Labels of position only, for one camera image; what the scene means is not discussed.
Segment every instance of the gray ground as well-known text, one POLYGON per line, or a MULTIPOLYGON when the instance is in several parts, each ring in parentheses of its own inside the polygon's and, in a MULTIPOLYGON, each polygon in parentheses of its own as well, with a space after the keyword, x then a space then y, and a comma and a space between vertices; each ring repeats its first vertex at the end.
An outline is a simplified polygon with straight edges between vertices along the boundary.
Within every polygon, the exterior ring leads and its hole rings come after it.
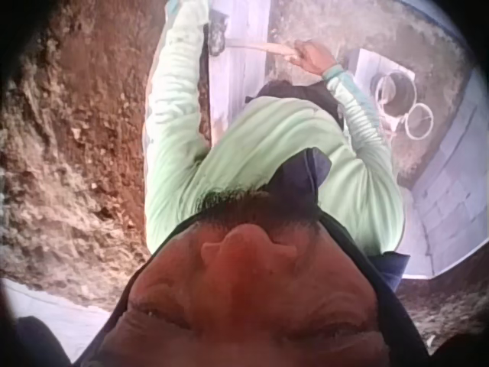
MULTIPOLYGON (((462 48, 441 28, 394 0, 273 0, 270 39, 280 43, 317 39, 340 61, 349 50, 363 47, 415 72, 418 101, 432 109, 435 127, 424 141, 409 140, 402 129, 393 140, 400 181, 412 185, 459 104, 471 67, 462 48)), ((297 84, 317 81, 281 57, 268 60, 267 78, 297 84)))

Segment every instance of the eye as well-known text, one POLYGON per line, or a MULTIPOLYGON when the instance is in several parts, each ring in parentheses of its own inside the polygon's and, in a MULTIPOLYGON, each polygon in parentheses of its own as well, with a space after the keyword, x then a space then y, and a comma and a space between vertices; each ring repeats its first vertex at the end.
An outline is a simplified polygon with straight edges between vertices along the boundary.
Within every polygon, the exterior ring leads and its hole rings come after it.
POLYGON ((294 342, 336 339, 363 333, 365 331, 364 329, 363 326, 357 326, 350 323, 335 323, 322 328, 301 330, 296 333, 291 333, 287 336, 287 339, 294 342))
POLYGON ((129 305, 130 308, 136 310, 139 313, 143 313, 147 317, 164 320, 182 329, 186 329, 186 330, 191 329, 190 325, 182 317, 178 317, 176 315, 169 315, 168 313, 164 313, 159 308, 153 307, 151 305, 146 305, 146 304, 136 304, 134 302, 131 302, 129 305))

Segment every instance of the concrete block wall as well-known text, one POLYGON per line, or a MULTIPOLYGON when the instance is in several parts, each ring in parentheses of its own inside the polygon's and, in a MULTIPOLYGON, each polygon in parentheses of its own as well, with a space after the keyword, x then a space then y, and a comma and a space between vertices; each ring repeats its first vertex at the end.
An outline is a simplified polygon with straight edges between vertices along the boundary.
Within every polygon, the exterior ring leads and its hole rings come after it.
POLYGON ((487 85, 473 70, 452 127, 412 190, 436 276, 476 251, 487 233, 487 85))

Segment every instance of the brown soil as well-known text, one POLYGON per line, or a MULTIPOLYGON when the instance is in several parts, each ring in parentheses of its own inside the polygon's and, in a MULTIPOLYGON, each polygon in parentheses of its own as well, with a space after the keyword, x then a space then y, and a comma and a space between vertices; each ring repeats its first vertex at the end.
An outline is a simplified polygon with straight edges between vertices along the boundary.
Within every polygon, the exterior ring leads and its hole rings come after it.
POLYGON ((111 309, 148 259, 141 129, 164 17, 160 0, 65 1, 25 55, 0 126, 1 275, 111 309))
POLYGON ((433 352, 456 333, 489 325, 489 245, 431 281, 401 282, 397 295, 433 352))

